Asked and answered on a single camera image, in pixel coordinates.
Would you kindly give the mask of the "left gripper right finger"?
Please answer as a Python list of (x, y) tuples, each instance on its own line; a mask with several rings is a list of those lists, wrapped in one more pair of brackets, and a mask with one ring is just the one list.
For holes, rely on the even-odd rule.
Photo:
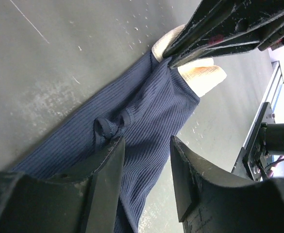
[(284, 233), (284, 178), (254, 182), (170, 139), (178, 219), (186, 233)]

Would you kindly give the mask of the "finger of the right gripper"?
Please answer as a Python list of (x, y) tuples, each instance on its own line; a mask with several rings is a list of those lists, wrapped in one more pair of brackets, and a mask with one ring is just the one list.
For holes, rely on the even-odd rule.
[(173, 57), (187, 46), (206, 47), (217, 35), (232, 39), (248, 33), (250, 23), (257, 17), (259, 0), (203, 0), (180, 34), (164, 51), (164, 57)]

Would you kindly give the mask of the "navy underwear with cream waistband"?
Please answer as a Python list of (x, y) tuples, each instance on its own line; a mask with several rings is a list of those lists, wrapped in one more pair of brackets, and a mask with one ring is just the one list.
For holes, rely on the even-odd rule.
[(168, 67), (163, 52), (183, 29), (180, 25), (161, 37), (13, 171), (49, 178), (122, 136), (125, 158), (114, 232), (137, 232), (146, 198), (169, 158), (170, 137), (180, 131), (201, 97), (227, 76), (211, 58)]

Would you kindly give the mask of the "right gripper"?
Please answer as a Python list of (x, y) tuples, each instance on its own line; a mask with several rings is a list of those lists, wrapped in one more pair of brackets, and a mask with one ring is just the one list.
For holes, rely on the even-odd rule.
[(275, 50), (284, 45), (284, 16), (263, 24), (260, 28), (232, 39), (224, 39), (217, 35), (211, 39), (211, 44), (206, 47), (193, 48), (187, 46), (185, 51), (173, 56), (169, 66), (180, 67), (191, 61), (226, 55), (247, 53), (254, 49), (264, 51), (268, 48)]

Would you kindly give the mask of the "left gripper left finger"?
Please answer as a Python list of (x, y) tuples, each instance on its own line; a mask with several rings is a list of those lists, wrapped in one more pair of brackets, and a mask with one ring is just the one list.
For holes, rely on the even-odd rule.
[(0, 233), (113, 232), (124, 155), (118, 137), (46, 180), (0, 172)]

